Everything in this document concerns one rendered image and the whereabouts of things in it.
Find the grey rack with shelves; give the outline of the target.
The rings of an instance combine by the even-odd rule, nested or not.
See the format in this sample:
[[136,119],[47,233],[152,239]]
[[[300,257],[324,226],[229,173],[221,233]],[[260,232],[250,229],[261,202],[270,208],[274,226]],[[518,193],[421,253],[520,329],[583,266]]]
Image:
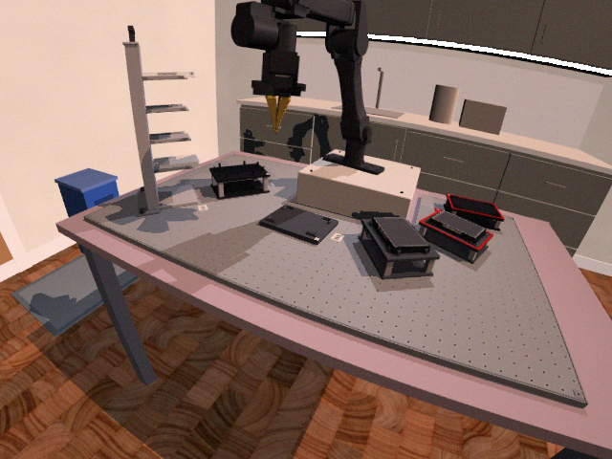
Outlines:
[[189,111],[189,109],[186,106],[183,106],[182,103],[146,106],[146,104],[144,104],[145,96],[143,97],[144,86],[142,84],[144,80],[187,78],[185,78],[185,76],[142,76],[142,57],[140,57],[141,48],[139,47],[139,44],[124,44],[133,120],[148,210],[156,208],[161,210],[198,205],[198,200],[192,185],[157,189],[155,183],[155,173],[192,169],[194,167],[179,166],[154,170],[152,163],[152,150],[150,151],[151,144],[191,141],[190,136],[185,133],[185,131],[148,134],[149,127],[147,125],[148,119],[146,117],[146,115],[150,113],[180,112]]

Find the white microplate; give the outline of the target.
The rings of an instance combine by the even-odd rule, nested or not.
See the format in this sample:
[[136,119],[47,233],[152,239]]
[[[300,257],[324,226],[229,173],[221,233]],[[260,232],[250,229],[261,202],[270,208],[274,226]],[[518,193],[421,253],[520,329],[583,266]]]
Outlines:
[[165,77],[165,76],[185,76],[185,78],[194,78],[194,72],[161,72],[161,73],[143,73],[143,77]]

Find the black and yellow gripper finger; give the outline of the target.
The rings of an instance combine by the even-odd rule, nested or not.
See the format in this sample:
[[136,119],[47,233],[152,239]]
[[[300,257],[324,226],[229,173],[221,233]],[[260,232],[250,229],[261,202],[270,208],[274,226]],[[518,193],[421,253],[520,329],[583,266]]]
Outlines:
[[276,96],[266,96],[272,118],[273,118],[273,131],[276,130]]
[[[276,111],[276,130],[275,133],[277,133],[278,131],[278,127],[281,121],[281,118],[286,110],[286,108],[288,107],[289,103],[291,101],[291,98],[285,98],[285,97],[279,97],[279,101],[277,102],[277,111]],[[279,106],[278,106],[279,103]]]

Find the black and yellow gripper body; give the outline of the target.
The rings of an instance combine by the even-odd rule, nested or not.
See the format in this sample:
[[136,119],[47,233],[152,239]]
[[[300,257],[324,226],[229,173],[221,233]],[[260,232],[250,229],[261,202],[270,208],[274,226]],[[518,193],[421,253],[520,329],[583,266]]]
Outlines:
[[[270,86],[269,81],[259,81],[252,80],[251,87],[253,88],[253,95],[262,95],[262,96],[278,96],[290,98],[292,96],[301,97],[301,91],[306,92],[306,84],[298,83],[294,84],[292,88],[288,89],[274,89],[274,86]],[[297,91],[298,90],[298,91]],[[291,93],[291,94],[286,94]]]

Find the grey microplate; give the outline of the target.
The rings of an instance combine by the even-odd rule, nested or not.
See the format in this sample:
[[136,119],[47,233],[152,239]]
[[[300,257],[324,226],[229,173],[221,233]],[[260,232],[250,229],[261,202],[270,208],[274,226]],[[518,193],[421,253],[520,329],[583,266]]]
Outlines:
[[485,228],[445,210],[430,217],[428,222],[474,244],[486,234]]
[[430,251],[430,245],[404,217],[372,218],[373,227],[391,253],[413,253]]

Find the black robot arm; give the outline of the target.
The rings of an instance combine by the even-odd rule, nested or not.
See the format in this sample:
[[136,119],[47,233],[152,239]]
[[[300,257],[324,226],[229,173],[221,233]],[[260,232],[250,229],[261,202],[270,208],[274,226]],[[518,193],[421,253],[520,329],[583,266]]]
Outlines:
[[[345,26],[353,25],[355,11],[355,29],[345,29]],[[231,23],[231,38],[239,47],[271,49],[271,56],[263,53],[261,81],[271,79],[274,88],[292,88],[293,83],[297,84],[300,58],[295,53],[297,26],[281,19],[306,17],[326,23],[325,47],[339,74],[340,130],[342,138],[347,140],[344,156],[331,153],[323,156],[323,160],[379,175],[385,167],[363,160],[365,144],[371,143],[372,136],[361,87],[362,56],[369,43],[364,1],[261,0],[261,3],[238,3]]]

